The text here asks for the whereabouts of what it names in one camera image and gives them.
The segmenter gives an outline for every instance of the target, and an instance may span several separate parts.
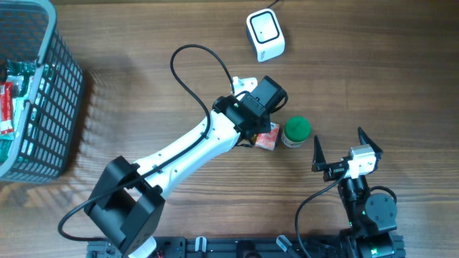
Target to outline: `gray basket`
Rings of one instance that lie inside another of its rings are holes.
[[[48,182],[66,166],[84,90],[82,71],[56,30],[48,0],[1,0],[0,42],[1,81],[6,59],[37,66],[0,180]]]

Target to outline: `wood grain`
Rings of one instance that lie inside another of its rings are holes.
[[[208,46],[233,76],[270,75],[289,103],[273,121],[303,115],[337,161],[361,126],[384,150],[371,185],[398,197],[398,234],[408,257],[459,251],[459,5],[452,1],[285,1],[279,58],[259,64],[245,36],[260,2],[58,6],[58,27],[85,71],[87,90],[68,172],[48,185],[0,184],[0,257],[84,257],[58,220],[90,194],[105,165],[161,150],[204,114],[169,71],[183,44]],[[200,50],[176,60],[210,108],[230,87]],[[294,213],[326,186],[311,172],[311,140],[299,149],[237,148],[208,162],[166,203],[156,236],[294,234]],[[348,226],[336,190],[307,205],[303,233]],[[66,230],[99,235],[78,214]]]

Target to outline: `small bottle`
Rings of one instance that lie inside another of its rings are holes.
[[[309,137],[312,128],[309,121],[302,116],[294,116],[285,124],[282,142],[290,148],[298,148]]]

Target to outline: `white sensor module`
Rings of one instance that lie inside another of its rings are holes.
[[[247,17],[247,37],[258,62],[264,62],[284,52],[284,35],[278,18],[271,9],[259,10]]]

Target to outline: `green cap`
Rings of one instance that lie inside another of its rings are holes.
[[[285,124],[284,133],[288,140],[295,143],[302,142],[311,134],[312,128],[309,121],[304,117],[295,116],[292,117]]]

